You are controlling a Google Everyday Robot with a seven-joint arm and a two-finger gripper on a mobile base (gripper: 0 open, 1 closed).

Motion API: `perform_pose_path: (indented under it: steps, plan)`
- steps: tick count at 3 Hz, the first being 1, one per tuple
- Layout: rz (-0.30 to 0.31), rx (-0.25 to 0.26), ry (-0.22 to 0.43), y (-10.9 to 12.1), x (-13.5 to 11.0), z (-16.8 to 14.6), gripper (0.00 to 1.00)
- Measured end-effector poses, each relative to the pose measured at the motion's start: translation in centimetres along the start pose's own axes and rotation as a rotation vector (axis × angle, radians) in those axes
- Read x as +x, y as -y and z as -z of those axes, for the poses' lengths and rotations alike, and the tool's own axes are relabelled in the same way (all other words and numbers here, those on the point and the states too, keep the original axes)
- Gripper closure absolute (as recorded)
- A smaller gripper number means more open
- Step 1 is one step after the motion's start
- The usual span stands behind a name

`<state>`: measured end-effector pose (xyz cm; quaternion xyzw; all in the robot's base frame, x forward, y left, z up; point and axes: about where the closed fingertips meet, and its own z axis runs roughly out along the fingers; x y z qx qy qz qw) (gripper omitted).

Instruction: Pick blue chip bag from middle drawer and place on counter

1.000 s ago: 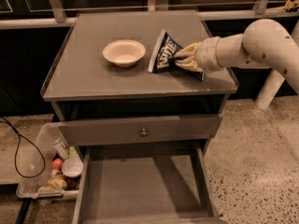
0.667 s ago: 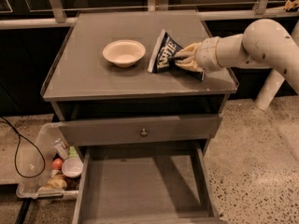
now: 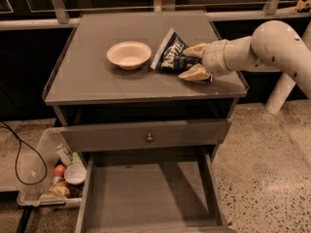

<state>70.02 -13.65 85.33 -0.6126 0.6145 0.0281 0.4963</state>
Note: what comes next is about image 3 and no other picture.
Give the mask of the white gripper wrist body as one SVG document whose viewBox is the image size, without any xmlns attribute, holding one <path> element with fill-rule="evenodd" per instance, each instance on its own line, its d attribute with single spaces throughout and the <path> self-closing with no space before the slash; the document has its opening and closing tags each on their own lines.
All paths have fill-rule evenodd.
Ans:
<svg viewBox="0 0 311 233">
<path fill-rule="evenodd" d="M 208 44 L 203 51 L 202 65 L 213 76 L 224 76 L 230 73 L 225 65 L 225 45 L 227 40 Z"/>
</svg>

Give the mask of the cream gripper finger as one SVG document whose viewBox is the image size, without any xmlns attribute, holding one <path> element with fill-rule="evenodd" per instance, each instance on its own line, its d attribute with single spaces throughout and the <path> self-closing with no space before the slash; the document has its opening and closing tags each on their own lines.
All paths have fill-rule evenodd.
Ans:
<svg viewBox="0 0 311 233">
<path fill-rule="evenodd" d="M 187 71 L 181 73 L 178 78 L 184 81 L 205 81 L 212 77 L 212 75 L 201 64 L 195 64 Z"/>
<path fill-rule="evenodd" d="M 189 48 L 186 48 L 183 51 L 183 54 L 190 57 L 197 57 L 202 58 L 204 55 L 204 52 L 208 49 L 209 45 L 206 43 L 201 43 Z"/>
</svg>

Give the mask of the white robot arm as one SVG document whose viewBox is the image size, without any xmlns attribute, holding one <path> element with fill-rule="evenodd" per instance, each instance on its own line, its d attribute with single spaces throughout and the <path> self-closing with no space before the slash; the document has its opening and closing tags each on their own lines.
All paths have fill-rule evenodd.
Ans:
<svg viewBox="0 0 311 233">
<path fill-rule="evenodd" d="M 294 87 L 311 98 L 310 40 L 301 39 L 292 27 L 280 20 L 261 24 L 251 36 L 219 40 L 184 50 L 201 62 L 179 75 L 184 81 L 203 81 L 236 71 L 277 69 L 282 76 L 270 94 L 265 108 L 277 114 Z"/>
</svg>

